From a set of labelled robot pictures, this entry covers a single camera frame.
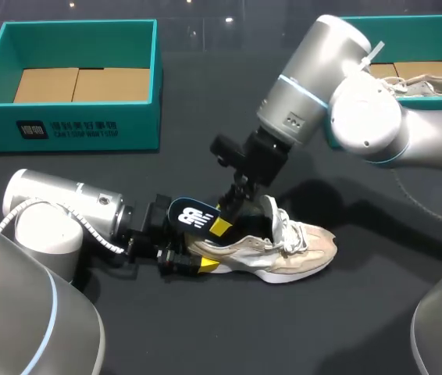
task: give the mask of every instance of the black table surface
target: black table surface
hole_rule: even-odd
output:
[[[211,141],[222,132],[242,142],[258,126],[259,102],[317,16],[442,13],[440,0],[136,2],[143,12],[124,0],[115,9],[84,0],[74,13],[47,2],[1,0],[0,22],[159,18],[161,147],[0,155],[0,219],[5,186],[20,168],[118,191],[137,202],[140,216],[156,193],[213,200],[230,186],[233,171],[216,163]],[[442,172],[400,175],[442,214]],[[322,134],[293,150],[262,192],[296,220],[336,234],[330,266],[293,284],[268,285],[246,273],[162,278],[153,262],[143,262],[128,280],[93,255],[81,270],[82,291],[105,324],[104,375],[417,373],[409,327],[417,303],[442,277],[442,222],[413,206],[390,171],[332,151]]]

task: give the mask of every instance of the brown cardboard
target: brown cardboard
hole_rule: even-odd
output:
[[[148,100],[150,69],[104,68],[79,71],[74,102]]]
[[[372,64],[370,74],[375,78],[397,77],[393,64]]]
[[[398,76],[405,80],[423,74],[442,77],[442,61],[396,62],[394,67]]]
[[[25,69],[15,103],[71,102],[77,68]]]

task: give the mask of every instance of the white sneaker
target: white sneaker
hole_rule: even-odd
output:
[[[337,253],[335,236],[328,230],[289,219],[274,198],[260,200],[272,221],[273,241],[247,236],[228,246],[218,246],[186,236],[188,249],[220,264],[213,273],[247,271],[272,284],[288,283],[324,269]]]
[[[410,80],[404,80],[400,77],[387,77],[380,81],[397,98],[442,97],[442,77],[424,74]]]

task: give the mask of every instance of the teal shoe box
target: teal shoe box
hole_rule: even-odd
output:
[[[148,68],[148,100],[14,102],[23,70],[71,67]],[[161,88],[156,20],[6,22],[0,30],[0,152],[157,149]]]
[[[385,43],[374,63],[442,61],[442,16],[344,17],[344,20],[358,28],[372,47],[380,41]],[[441,97],[400,98],[398,101],[411,109],[442,109]],[[325,128],[330,147],[339,148],[329,121]]]

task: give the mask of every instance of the beige sneaker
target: beige sneaker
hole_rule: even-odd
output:
[[[442,77],[424,74],[410,80],[404,80],[400,77],[387,77],[381,81],[383,86],[396,98],[442,97]]]
[[[247,236],[229,246],[218,246],[186,236],[188,249],[218,261],[213,273],[246,271],[267,283],[299,280],[324,269],[336,255],[335,236],[328,230],[289,219],[274,198],[261,197],[265,215],[272,220],[273,241]]]

